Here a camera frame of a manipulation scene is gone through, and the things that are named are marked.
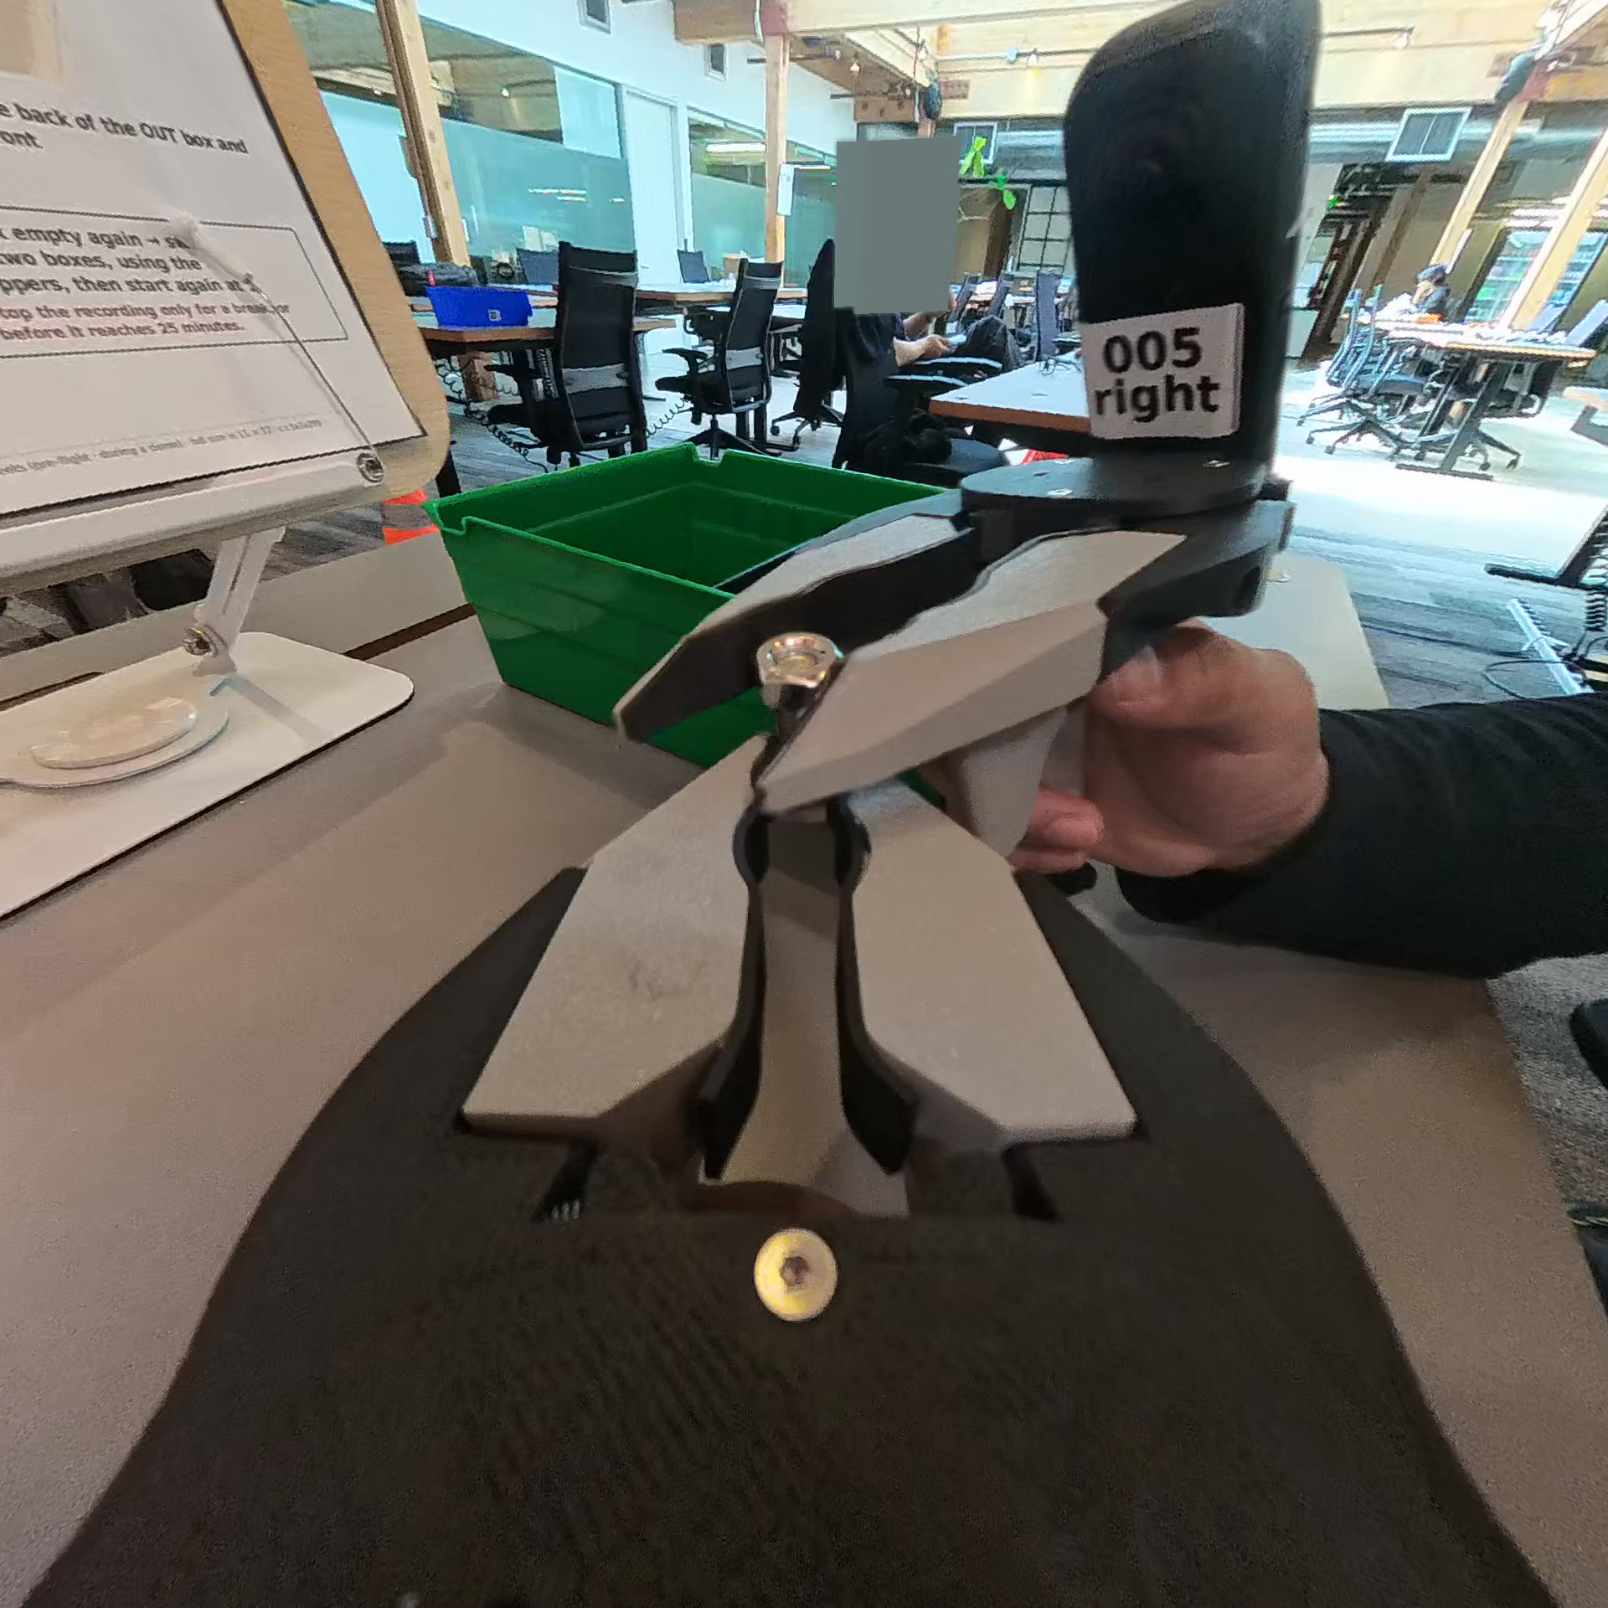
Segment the green plastic bin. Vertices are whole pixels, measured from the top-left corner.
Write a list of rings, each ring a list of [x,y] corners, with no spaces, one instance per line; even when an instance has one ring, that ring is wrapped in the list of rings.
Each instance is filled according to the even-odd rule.
[[[614,728],[637,680],[778,559],[937,494],[683,447],[447,496],[434,521],[503,682]],[[633,743],[706,772],[773,734],[753,690]]]

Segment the person's right forearm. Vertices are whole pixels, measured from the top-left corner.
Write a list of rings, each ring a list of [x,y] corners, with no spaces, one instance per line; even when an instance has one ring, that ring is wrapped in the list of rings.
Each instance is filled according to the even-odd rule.
[[[1322,713],[1330,793],[1247,871],[1144,877],[1155,923],[1383,969],[1494,979],[1605,952],[1601,693]]]

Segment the steel hex nut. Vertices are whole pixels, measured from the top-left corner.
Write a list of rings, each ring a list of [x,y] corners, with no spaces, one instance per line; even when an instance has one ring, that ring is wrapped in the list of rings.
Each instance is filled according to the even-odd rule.
[[[811,695],[832,682],[842,665],[842,653],[826,636],[782,632],[761,642],[753,661],[755,684],[765,695]]]

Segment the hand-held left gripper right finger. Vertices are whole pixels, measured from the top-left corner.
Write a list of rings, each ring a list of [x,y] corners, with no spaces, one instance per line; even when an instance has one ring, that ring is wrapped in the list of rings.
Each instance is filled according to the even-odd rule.
[[[897,782],[830,804],[840,1107],[886,1174],[1136,1117],[1012,868]]]

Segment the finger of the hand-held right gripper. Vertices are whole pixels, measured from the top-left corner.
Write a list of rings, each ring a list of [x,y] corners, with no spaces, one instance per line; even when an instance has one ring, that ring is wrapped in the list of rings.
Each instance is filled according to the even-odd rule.
[[[828,533],[765,569],[694,625],[616,703],[621,737],[646,741],[757,690],[757,649],[788,636],[864,649],[968,594],[995,546],[937,494]]]
[[[930,764],[956,824],[998,856],[1023,839],[1069,713],[1115,663],[1108,596],[1182,546],[1173,533],[1033,540],[964,596],[847,655],[755,778],[769,818],[847,799]]]

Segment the black office chair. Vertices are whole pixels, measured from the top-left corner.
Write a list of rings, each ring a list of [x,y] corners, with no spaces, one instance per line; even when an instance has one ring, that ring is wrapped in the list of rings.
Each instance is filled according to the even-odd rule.
[[[658,393],[688,406],[694,427],[688,443],[708,458],[729,450],[771,454],[771,316],[782,276],[778,261],[744,261],[730,303],[715,320],[711,349],[673,349],[671,355],[686,366],[685,374],[656,381]]]
[[[549,378],[526,404],[526,431],[547,466],[618,458],[648,445],[635,334],[633,253],[560,244],[554,255]]]

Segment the person's right hand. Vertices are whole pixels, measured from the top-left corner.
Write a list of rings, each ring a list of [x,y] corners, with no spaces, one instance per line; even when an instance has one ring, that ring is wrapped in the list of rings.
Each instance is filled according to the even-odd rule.
[[[1096,684],[1071,789],[1043,783],[1012,868],[1155,879],[1245,871],[1305,833],[1330,791],[1301,667],[1198,621]]]

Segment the printed instruction sheet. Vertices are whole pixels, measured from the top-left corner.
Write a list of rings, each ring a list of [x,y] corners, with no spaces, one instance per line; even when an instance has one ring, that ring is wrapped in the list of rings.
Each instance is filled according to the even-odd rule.
[[[3,514],[411,441],[219,4],[3,4]]]

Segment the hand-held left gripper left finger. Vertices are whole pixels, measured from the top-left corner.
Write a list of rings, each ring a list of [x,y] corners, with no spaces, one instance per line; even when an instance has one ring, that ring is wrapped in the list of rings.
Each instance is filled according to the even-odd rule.
[[[461,1109],[472,1132],[721,1180],[761,1069],[763,749],[734,749],[541,893],[556,925]]]

